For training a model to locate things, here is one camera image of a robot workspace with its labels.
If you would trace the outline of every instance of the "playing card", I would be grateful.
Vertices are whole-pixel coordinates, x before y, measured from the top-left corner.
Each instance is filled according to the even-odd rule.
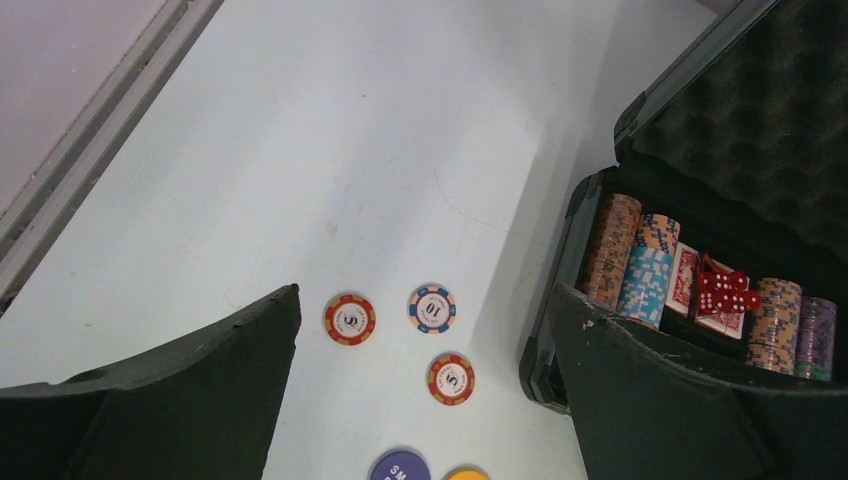
[[[689,316],[689,305],[692,300],[692,285],[695,281],[695,269],[698,265],[698,251],[679,243],[674,252],[671,284],[668,287],[665,305],[675,312]]]

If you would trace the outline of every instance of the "case lid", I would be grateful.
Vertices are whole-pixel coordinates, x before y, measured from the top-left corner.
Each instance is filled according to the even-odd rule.
[[[616,125],[644,155],[848,264],[848,3],[752,0]]]

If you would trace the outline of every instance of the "purple poker chip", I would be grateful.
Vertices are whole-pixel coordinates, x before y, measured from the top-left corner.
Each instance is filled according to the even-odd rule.
[[[823,298],[801,297],[796,362],[831,371],[836,319],[835,303]]]
[[[395,450],[377,462],[371,480],[430,480],[430,469],[417,454]]]

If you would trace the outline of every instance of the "red poker chip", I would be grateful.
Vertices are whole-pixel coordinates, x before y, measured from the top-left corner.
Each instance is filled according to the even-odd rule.
[[[430,394],[436,401],[449,407],[468,400],[474,392],[475,382],[471,363],[454,353],[446,353],[436,358],[427,372]]]
[[[336,343],[354,346],[374,333],[377,316],[365,297],[346,293],[333,298],[324,312],[324,327]]]

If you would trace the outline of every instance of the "poker chip stack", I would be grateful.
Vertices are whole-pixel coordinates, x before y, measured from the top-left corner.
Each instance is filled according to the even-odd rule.
[[[610,310],[615,309],[618,303],[641,210],[642,204],[634,198],[621,194],[607,195],[595,220],[589,244],[591,256],[578,290]]]
[[[642,216],[633,237],[618,312],[654,329],[660,326],[680,224],[659,214]]]
[[[830,381],[836,304],[816,297],[801,297],[801,322],[795,350],[795,376]]]
[[[751,315],[745,363],[792,375],[801,317],[801,287],[779,278],[757,282],[762,305]]]

